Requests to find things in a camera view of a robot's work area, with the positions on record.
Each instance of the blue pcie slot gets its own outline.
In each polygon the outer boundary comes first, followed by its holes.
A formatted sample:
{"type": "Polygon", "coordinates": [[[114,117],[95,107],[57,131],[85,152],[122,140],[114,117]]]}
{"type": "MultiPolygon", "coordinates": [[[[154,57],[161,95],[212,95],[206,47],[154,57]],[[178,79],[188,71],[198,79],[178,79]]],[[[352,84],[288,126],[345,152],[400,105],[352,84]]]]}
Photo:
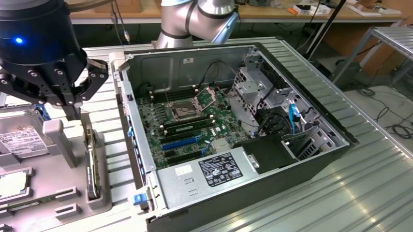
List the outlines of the blue pcie slot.
{"type": "Polygon", "coordinates": [[[185,145],[189,145],[189,144],[194,144],[200,141],[200,138],[201,138],[201,136],[196,136],[193,138],[177,141],[174,143],[165,144],[165,145],[162,145],[162,150],[170,150],[173,148],[177,148],[177,147],[181,147],[181,146],[185,146],[185,145]]]}

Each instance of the white label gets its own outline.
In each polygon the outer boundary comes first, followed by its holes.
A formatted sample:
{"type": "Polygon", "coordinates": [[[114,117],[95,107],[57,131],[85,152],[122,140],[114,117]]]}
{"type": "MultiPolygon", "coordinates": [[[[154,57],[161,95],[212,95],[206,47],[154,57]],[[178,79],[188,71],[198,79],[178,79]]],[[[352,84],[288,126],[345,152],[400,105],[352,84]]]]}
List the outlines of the white label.
{"type": "Polygon", "coordinates": [[[46,144],[35,129],[0,134],[0,142],[15,155],[46,150],[46,144]]]}
{"type": "Polygon", "coordinates": [[[184,174],[192,173],[193,172],[192,165],[189,164],[186,166],[176,168],[176,172],[177,172],[177,176],[181,176],[184,174]]]}
{"type": "Polygon", "coordinates": [[[194,58],[186,58],[184,59],[184,64],[194,63],[194,58]]]}

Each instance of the ridged metal surface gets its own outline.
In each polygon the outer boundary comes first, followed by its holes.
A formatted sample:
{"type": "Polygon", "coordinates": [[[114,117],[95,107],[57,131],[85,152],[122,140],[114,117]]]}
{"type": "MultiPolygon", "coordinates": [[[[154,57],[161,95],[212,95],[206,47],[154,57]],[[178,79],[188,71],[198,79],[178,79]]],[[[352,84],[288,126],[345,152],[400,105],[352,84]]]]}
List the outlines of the ridged metal surface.
{"type": "MultiPolygon", "coordinates": [[[[360,144],[311,181],[196,231],[412,231],[413,163],[411,158],[368,122],[357,108],[344,99],[344,95],[328,85],[327,78],[285,42],[271,37],[233,39],[228,44],[256,42],[263,43],[285,64],[288,70],[357,137],[360,144]]],[[[196,45],[204,46],[210,43],[197,42],[196,45]]],[[[152,46],[94,48],[87,49],[87,53],[90,58],[109,60],[110,52],[137,49],[152,49],[152,46]]],[[[106,214],[59,227],[62,230],[82,227],[85,230],[106,228],[116,231],[134,225],[132,214],[128,213],[128,203],[124,203],[136,187],[113,82],[110,78],[98,94],[85,103],[85,109],[93,112],[94,128],[106,136],[116,207],[106,214]]],[[[13,102],[17,99],[10,97],[7,101],[13,102]]],[[[67,122],[61,110],[50,109],[50,113],[53,117],[59,117],[65,121],[69,137],[82,134],[79,123],[67,122]]],[[[144,228],[136,227],[136,230],[144,231],[144,228]]]]}
{"type": "Polygon", "coordinates": [[[413,59],[413,28],[372,28],[372,34],[394,47],[396,51],[403,53],[410,59],[413,59]]]}

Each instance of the hard drive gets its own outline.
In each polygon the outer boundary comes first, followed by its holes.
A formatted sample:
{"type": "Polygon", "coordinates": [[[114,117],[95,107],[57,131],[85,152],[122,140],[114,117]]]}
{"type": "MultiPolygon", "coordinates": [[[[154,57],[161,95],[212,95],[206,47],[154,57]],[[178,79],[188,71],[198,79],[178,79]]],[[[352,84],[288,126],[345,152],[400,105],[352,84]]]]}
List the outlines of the hard drive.
{"type": "Polygon", "coordinates": [[[21,159],[47,154],[55,143],[42,132],[46,120],[43,105],[0,107],[0,154],[13,152],[21,159]]]}

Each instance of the hard drive label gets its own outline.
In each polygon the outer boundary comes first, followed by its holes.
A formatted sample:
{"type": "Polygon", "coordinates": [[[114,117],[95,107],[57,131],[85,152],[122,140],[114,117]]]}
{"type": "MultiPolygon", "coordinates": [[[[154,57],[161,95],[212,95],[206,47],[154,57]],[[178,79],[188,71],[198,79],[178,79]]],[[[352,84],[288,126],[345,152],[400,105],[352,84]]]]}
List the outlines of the hard drive label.
{"type": "Polygon", "coordinates": [[[15,155],[46,150],[46,144],[35,129],[0,134],[0,143],[15,155]]]}
{"type": "Polygon", "coordinates": [[[244,176],[232,153],[200,161],[208,185],[216,187],[244,176]]]}

